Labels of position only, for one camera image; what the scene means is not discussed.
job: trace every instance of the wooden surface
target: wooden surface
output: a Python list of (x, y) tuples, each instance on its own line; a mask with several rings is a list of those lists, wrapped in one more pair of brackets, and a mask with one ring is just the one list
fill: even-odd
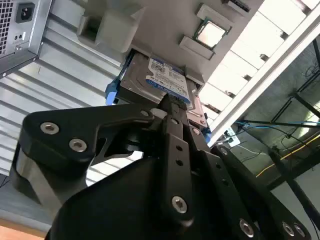
[(0, 240), (43, 240), (45, 232), (0, 219)]

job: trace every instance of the mounting hole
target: mounting hole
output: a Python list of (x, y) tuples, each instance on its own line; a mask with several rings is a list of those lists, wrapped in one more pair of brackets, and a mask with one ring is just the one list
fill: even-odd
[(40, 125), (40, 129), (45, 134), (54, 135), (59, 132), (59, 127), (53, 122), (44, 122)]
[(302, 230), (301, 227), (299, 227), (298, 224), (295, 223), (295, 224), (294, 224), (294, 228), (295, 228), (295, 230), (297, 230), (297, 232), (298, 232), (303, 238), (306, 236), (305, 232)]
[(227, 180), (225, 180), (225, 179), (222, 179), (222, 183), (223, 183), (224, 185), (226, 185), (227, 187), (229, 186), (229, 182), (228, 182)]
[(182, 167), (182, 166), (184, 165), (184, 163), (183, 163), (181, 160), (179, 160), (179, 159), (175, 160), (175, 162), (176, 162), (176, 164), (178, 164), (180, 167)]
[(247, 223), (246, 220), (240, 218), (239, 226), (243, 233), (247, 235), (249, 238), (253, 238), (255, 235), (254, 229), (251, 227), (249, 223)]
[(87, 149), (87, 144), (85, 141), (76, 138), (69, 142), (69, 147), (75, 152), (82, 153)]
[(295, 232), (293, 231), (293, 229), (286, 222), (284, 221), (282, 222), (282, 227), (286, 231), (286, 233), (291, 237), (295, 235)]
[(223, 148), (223, 147), (220, 147), (220, 151), (224, 154), (224, 155), (228, 155), (228, 151)]
[(149, 117), (149, 113), (145, 110), (141, 110), (140, 113), (143, 115), (143, 116), (146, 116), (146, 117)]
[(171, 122), (174, 124), (179, 124), (179, 122), (177, 120), (175, 120), (174, 118), (171, 118)]

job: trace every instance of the white metal frame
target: white metal frame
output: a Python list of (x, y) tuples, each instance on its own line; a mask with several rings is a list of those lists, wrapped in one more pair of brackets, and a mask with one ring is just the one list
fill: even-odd
[(270, 86), (288, 65), (320, 34), (320, 4), (302, 21), (272, 57), (214, 120), (212, 146), (224, 131)]

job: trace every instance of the corrugated metal wall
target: corrugated metal wall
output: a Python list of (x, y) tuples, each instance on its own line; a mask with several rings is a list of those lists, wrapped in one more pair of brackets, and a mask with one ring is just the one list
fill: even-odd
[[(76, 30), (84, 9), (56, 0), (43, 36), (40, 59), (0, 81), (0, 173), (8, 175), (24, 117), (32, 112), (105, 104), (105, 89), (120, 62), (80, 43)], [(98, 181), (131, 163), (121, 158), (92, 168)]]

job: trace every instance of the blue cable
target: blue cable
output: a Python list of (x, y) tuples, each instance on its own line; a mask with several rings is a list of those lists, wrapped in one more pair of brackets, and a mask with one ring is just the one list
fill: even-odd
[[(279, 125), (272, 125), (272, 126), (252, 126), (251, 124), (247, 123), (247, 122), (241, 122), (241, 121), (236, 121), (235, 123), (237, 124), (241, 124), (244, 126), (249, 126), (255, 129), (270, 129), (270, 128), (275, 128), (275, 127), (279, 127)], [(288, 122), (288, 124), (320, 124), (319, 121), (290, 121)]]

